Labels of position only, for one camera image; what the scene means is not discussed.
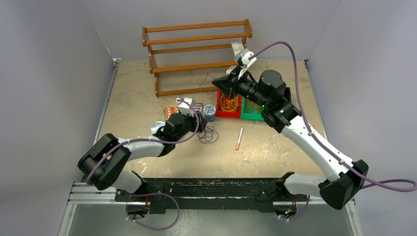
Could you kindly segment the red plastic bin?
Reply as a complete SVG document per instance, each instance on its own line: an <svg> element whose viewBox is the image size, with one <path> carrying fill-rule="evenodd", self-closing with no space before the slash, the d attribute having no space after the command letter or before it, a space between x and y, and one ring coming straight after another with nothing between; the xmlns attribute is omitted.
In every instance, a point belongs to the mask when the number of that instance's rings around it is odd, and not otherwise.
<svg viewBox="0 0 417 236"><path fill-rule="evenodd" d="M216 116L221 118L240 119L242 97L240 95L229 99L220 90L217 91Z"/></svg>

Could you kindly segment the wooden three-tier rack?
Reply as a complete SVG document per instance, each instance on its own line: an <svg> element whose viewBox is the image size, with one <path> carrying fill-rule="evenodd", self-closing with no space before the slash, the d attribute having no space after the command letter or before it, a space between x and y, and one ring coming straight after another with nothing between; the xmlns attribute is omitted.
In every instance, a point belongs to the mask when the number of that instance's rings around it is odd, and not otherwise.
<svg viewBox="0 0 417 236"><path fill-rule="evenodd" d="M236 65L233 44L246 48L253 30L249 19L189 25L144 27L142 45L147 48L149 72L156 96L200 92L199 88L163 91L162 73Z"/></svg>

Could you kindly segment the round blue white tub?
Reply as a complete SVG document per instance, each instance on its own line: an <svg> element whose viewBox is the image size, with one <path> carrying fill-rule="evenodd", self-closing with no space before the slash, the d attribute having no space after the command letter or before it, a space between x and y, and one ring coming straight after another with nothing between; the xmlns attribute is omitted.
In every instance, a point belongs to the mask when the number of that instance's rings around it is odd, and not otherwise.
<svg viewBox="0 0 417 236"><path fill-rule="evenodd" d="M202 113L208 122L213 122L216 118L216 107L212 104L206 104L202 109Z"/></svg>

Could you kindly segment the green plastic bin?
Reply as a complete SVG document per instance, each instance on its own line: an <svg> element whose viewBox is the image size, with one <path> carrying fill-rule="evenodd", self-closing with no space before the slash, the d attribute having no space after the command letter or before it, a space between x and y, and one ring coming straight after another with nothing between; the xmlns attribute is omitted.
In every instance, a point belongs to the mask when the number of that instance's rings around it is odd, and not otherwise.
<svg viewBox="0 0 417 236"><path fill-rule="evenodd" d="M241 119L263 121L262 117L263 107L249 101L248 99L242 99L242 109L240 113Z"/></svg>

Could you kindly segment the orange spiral notebook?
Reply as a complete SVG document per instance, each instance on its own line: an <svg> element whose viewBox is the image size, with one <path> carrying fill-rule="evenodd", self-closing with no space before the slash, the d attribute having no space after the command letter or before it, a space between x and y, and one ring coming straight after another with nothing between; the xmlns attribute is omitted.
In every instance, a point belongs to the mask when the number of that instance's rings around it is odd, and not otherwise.
<svg viewBox="0 0 417 236"><path fill-rule="evenodd" d="M166 122L171 115L176 114L179 112L178 106L166 106L163 109L164 113L164 121Z"/></svg>

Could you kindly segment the white red small box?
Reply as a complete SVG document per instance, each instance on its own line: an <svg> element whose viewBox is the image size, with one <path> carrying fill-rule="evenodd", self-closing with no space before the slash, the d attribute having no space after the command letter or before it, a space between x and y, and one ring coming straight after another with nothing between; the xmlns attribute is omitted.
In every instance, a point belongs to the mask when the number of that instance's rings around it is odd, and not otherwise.
<svg viewBox="0 0 417 236"><path fill-rule="evenodd" d="M231 42L231 48L234 56L237 56L241 51L245 49L245 46L242 42Z"/></svg>

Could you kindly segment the white orange-capped marker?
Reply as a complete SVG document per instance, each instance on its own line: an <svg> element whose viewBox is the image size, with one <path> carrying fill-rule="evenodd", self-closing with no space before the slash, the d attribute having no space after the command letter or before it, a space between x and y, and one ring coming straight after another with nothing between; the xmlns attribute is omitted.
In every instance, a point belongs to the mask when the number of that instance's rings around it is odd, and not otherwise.
<svg viewBox="0 0 417 236"><path fill-rule="evenodd" d="M241 127L240 131L239 131L239 136L238 136L238 139L237 139L235 150L239 150L241 140L242 140L242 136L243 136L243 132L244 132L244 127Z"/></svg>

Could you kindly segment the aluminium rail frame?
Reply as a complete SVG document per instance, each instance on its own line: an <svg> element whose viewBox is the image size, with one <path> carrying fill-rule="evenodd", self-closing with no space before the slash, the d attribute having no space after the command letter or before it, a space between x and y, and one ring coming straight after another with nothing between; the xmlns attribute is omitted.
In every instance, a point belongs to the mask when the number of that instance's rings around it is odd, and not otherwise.
<svg viewBox="0 0 417 236"><path fill-rule="evenodd" d="M126 217L126 203L116 190L98 191L82 182L72 185L61 236L361 236L355 202L334 210L312 197L302 215L291 221L253 210L168 210L149 215L139 226Z"/></svg>

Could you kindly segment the black plastic bin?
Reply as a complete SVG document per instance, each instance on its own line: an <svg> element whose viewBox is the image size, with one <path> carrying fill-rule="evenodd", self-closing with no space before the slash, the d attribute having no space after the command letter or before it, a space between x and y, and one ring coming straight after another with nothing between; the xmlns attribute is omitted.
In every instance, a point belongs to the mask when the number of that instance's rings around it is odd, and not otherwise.
<svg viewBox="0 0 417 236"><path fill-rule="evenodd" d="M284 98L289 101L290 103L292 102L291 99L291 89L289 87L286 87L284 90Z"/></svg>

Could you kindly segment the white stapler under rack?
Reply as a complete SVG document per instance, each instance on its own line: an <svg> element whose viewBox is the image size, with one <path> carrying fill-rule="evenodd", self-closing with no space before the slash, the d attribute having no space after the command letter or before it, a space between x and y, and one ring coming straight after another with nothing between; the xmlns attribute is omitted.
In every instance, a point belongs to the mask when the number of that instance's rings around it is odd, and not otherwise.
<svg viewBox="0 0 417 236"><path fill-rule="evenodd" d="M235 76L236 75L236 71L237 71L237 67L238 66L230 66L227 70L226 70L226 75L229 76Z"/></svg>

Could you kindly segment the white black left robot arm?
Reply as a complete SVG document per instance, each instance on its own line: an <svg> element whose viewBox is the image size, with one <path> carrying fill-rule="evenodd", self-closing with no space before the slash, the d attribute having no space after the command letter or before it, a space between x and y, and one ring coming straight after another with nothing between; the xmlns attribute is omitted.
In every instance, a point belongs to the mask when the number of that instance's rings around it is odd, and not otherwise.
<svg viewBox="0 0 417 236"><path fill-rule="evenodd" d="M147 138L127 140L108 133L102 136L79 160L77 166L86 182L98 190L109 187L123 190L134 201L145 198L145 181L134 171L124 169L127 162L144 157L162 157L185 142L187 133L203 132L208 121L201 113L175 113L165 125Z"/></svg>

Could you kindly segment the blue white tape package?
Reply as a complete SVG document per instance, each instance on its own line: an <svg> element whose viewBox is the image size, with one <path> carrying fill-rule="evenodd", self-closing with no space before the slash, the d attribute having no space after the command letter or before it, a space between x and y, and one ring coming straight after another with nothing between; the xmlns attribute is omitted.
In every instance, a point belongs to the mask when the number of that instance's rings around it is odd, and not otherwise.
<svg viewBox="0 0 417 236"><path fill-rule="evenodd" d="M165 126L164 121L157 121L151 126L150 130L152 134L156 134L158 131L163 131L164 126Z"/></svg>

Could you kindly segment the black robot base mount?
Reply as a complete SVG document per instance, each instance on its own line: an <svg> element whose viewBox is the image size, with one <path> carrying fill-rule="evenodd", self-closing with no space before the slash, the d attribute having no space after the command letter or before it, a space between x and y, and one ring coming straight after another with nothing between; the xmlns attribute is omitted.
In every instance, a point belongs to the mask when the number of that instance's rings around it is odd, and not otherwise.
<svg viewBox="0 0 417 236"><path fill-rule="evenodd" d="M145 178L135 193L117 189L115 200L148 203L151 214L168 209L256 210L294 215L306 195L292 195L284 179L275 178Z"/></svg>

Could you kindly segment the pack of coloured markers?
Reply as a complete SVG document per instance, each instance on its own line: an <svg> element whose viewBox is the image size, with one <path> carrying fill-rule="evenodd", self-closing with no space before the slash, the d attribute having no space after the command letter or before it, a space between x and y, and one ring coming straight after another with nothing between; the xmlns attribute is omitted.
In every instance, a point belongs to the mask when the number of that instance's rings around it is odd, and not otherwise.
<svg viewBox="0 0 417 236"><path fill-rule="evenodd" d="M194 110L195 110L196 112L199 112L199 113L202 113L203 107L204 107L203 103L199 103L199 102L196 102L196 103L193 105Z"/></svg>

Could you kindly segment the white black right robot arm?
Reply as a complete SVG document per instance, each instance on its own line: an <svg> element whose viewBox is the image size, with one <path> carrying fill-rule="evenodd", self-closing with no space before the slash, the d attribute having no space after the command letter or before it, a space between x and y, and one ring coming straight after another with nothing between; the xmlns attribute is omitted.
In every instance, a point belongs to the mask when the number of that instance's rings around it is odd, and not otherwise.
<svg viewBox="0 0 417 236"><path fill-rule="evenodd" d="M258 82L248 79L245 72L241 78L230 73L214 79L212 84L224 95L234 98L242 96L263 108L264 122L278 133L294 142L322 170L323 176L289 174L276 187L277 196L288 200L293 195L303 194L321 197L330 207L342 209L364 186L358 172L367 175L369 166L363 160L354 161L339 154L320 134L315 140L315 129L304 122L301 111L291 102L290 91L279 72L265 70Z"/></svg>

